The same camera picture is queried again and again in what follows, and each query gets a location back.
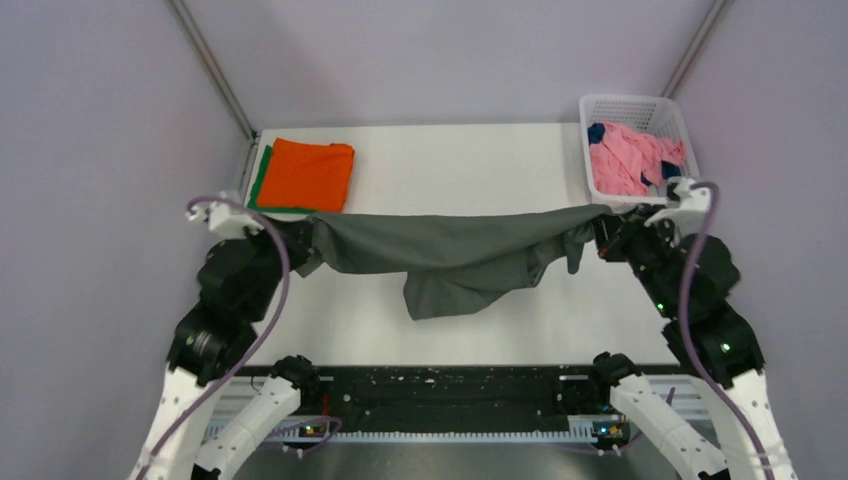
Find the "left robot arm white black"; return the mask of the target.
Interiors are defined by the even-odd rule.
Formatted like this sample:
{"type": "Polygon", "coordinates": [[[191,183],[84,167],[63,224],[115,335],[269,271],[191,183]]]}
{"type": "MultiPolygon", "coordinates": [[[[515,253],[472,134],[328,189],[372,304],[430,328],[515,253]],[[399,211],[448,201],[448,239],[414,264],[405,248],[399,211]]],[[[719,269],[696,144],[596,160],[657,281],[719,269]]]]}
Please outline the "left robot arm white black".
{"type": "Polygon", "coordinates": [[[133,479],[231,479],[285,418],[308,413],[321,393],[314,365],[301,355],[278,360],[258,393],[212,438],[218,399],[258,339],[254,328],[279,282],[310,255],[305,221],[277,221],[290,266],[265,232],[223,240],[197,274],[198,303],[180,320],[166,357],[153,424],[133,479]]]}

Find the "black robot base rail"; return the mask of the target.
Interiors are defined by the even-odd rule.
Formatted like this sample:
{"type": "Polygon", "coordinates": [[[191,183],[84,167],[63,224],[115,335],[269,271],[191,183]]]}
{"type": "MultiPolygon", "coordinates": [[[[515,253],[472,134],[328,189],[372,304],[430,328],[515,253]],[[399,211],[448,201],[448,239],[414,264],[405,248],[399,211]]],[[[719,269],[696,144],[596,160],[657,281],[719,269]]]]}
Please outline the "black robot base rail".
{"type": "Polygon", "coordinates": [[[345,434],[563,433],[578,417],[621,413],[587,365],[322,366],[297,417],[345,434]]]}

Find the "grey t-shirt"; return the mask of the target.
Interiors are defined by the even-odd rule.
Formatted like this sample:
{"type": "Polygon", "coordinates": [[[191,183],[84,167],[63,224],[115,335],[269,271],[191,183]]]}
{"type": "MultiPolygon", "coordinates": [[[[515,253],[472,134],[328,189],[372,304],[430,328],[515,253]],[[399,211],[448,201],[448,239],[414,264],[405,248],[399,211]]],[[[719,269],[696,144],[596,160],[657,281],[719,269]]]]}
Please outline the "grey t-shirt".
{"type": "Polygon", "coordinates": [[[296,271],[403,273],[411,319],[470,315],[536,287],[559,259],[576,273],[594,238],[592,221],[610,211],[583,205],[500,216],[316,213],[305,220],[309,255],[296,271]]]}

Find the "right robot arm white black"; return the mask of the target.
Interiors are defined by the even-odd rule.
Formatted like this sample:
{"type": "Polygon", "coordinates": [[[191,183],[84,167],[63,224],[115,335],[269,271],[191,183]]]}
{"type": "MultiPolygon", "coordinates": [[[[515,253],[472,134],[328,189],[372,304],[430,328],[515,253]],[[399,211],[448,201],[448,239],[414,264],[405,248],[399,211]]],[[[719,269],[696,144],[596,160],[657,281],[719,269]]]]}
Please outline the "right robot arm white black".
{"type": "Polygon", "coordinates": [[[712,444],[648,391],[640,368],[623,354],[593,361],[589,404],[633,422],[682,479],[795,479],[798,474],[768,398],[765,360],[748,321],[727,297],[740,273],[726,245],[698,233],[675,239],[659,208],[639,206],[593,220],[598,256],[624,263],[667,323],[666,345],[700,397],[718,442],[712,444]]]}

